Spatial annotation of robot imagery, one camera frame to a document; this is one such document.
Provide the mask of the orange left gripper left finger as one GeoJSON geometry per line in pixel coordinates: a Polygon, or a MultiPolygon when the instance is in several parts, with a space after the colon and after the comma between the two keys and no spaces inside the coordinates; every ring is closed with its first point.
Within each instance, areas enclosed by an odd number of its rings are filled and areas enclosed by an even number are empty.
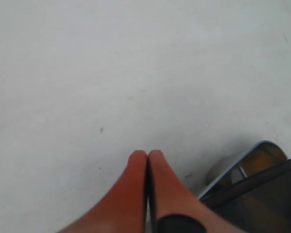
{"type": "Polygon", "coordinates": [[[61,233],[143,233],[146,221],[147,153],[134,151],[106,195],[61,233]]]}

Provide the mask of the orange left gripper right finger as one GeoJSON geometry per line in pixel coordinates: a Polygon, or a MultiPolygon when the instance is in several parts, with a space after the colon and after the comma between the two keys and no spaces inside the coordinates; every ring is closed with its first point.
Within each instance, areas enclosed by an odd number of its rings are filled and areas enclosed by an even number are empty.
{"type": "Polygon", "coordinates": [[[154,233],[240,232],[182,184],[160,150],[148,155],[148,197],[154,233]]]}

